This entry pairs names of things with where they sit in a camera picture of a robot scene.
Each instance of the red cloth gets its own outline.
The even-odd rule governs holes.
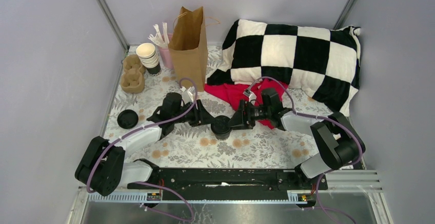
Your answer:
[[[281,82],[281,84],[283,84],[285,88],[288,87],[288,85],[283,82]],[[237,84],[237,85],[223,84],[219,86],[210,86],[206,84],[204,87],[204,91],[210,93],[215,97],[222,99],[223,101],[228,102],[233,108],[233,110],[237,110],[237,108],[239,107],[239,101],[241,99],[244,99],[246,101],[248,100],[248,97],[243,95],[243,91],[245,91],[248,87],[249,85],[242,85],[242,84]],[[271,87],[275,88],[276,92],[280,96],[280,100],[281,101],[283,100],[282,96],[284,90],[278,85],[278,83],[269,79],[265,79],[262,82],[255,84],[251,88],[251,91],[257,96],[256,98],[257,101],[255,102],[256,105],[263,103],[263,100],[261,98],[261,91],[263,89],[271,88]],[[268,126],[270,129],[274,128],[268,120],[260,120],[260,123]]]

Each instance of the black cup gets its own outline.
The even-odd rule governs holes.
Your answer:
[[[162,70],[160,68],[160,62],[157,63],[157,65],[155,67],[153,67],[153,68],[147,68],[147,70],[148,70],[148,73],[150,73],[153,76],[159,75],[161,70]]]

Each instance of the black cup lid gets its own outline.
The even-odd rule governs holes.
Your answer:
[[[214,122],[211,124],[211,131],[215,137],[219,140],[228,139],[231,133],[231,128],[228,126],[230,118],[225,115],[220,115],[214,118]]]
[[[118,125],[125,129],[134,128],[139,122],[139,117],[132,110],[124,110],[118,115]]]

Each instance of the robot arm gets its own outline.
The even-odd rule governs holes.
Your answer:
[[[157,107],[153,115],[141,126],[144,127],[149,124],[179,117],[192,104],[190,103],[192,99],[187,98],[185,100],[186,104],[181,105],[183,97],[186,96],[189,95],[181,96],[178,93],[168,93],[162,105]],[[318,175],[331,169],[337,170],[358,157],[359,150],[356,143],[344,130],[332,122],[324,120],[314,123],[313,119],[293,114],[291,109],[283,107],[278,94],[272,88],[262,91],[262,100],[263,104],[259,106],[255,106],[249,101],[241,100],[238,110],[229,119],[228,124],[223,125],[226,125],[230,132],[231,130],[238,129],[252,129],[255,126],[256,120],[267,119],[274,127],[280,130],[298,131],[313,136],[319,149],[319,154],[296,166],[293,174],[288,174],[289,179],[287,181],[292,182],[292,185],[309,185],[312,179]],[[362,151],[365,151],[363,142],[343,114],[337,112],[328,117],[351,131],[357,137]],[[128,136],[108,150],[93,175],[90,187],[102,196],[107,196],[118,186],[127,186],[131,182],[151,180],[150,176],[153,173],[155,174],[155,172],[153,172],[154,168],[149,162],[137,160],[135,162],[124,163],[124,159],[144,146],[164,138],[173,131],[175,123],[188,122],[189,125],[195,127],[213,124],[214,121],[215,118],[207,112],[201,100],[197,100],[195,107],[181,118],[144,130],[139,129],[140,132]],[[98,157],[115,140],[109,141],[99,136],[95,137],[76,170],[75,178],[86,184]],[[210,175],[207,174],[204,176],[204,179],[209,181],[209,177]]]
[[[186,103],[182,106],[182,99],[183,97],[178,93],[168,93],[162,105],[157,107],[153,115],[145,123],[132,129],[132,131],[181,115],[192,105],[193,101],[191,97],[186,98],[185,95],[184,99]],[[124,159],[144,146],[164,138],[173,131],[176,123],[188,122],[192,127],[196,127],[210,124],[213,121],[214,117],[207,112],[201,101],[197,100],[195,107],[183,117],[158,126],[140,129],[140,132],[122,139],[116,146],[110,148],[94,172],[90,188],[102,196],[107,196],[118,186],[126,187],[131,182],[147,181],[152,173],[152,168],[147,163],[140,160],[124,163]],[[98,157],[105,148],[116,140],[117,138],[109,141],[100,136],[92,139],[76,169],[75,178],[86,184]]]
[[[324,172],[338,170],[348,162],[358,158],[359,151],[355,141],[334,123],[326,120],[316,121],[294,114],[291,109],[283,107],[273,88],[263,90],[261,96],[263,104],[259,106],[241,100],[239,108],[229,121],[228,126],[232,129],[252,129],[256,120],[267,119],[280,130],[297,131],[313,136],[319,153],[295,167],[300,181],[308,182]],[[365,152],[364,143],[342,113],[336,112],[329,115],[328,118],[341,124],[354,134],[361,145],[362,152]]]

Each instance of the brown paper bag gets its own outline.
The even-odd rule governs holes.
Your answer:
[[[207,37],[203,7],[190,11],[181,7],[178,22],[174,28],[172,40],[169,42],[169,52],[177,79],[191,78],[199,92],[204,91],[207,69]],[[184,87],[191,87],[184,80]]]

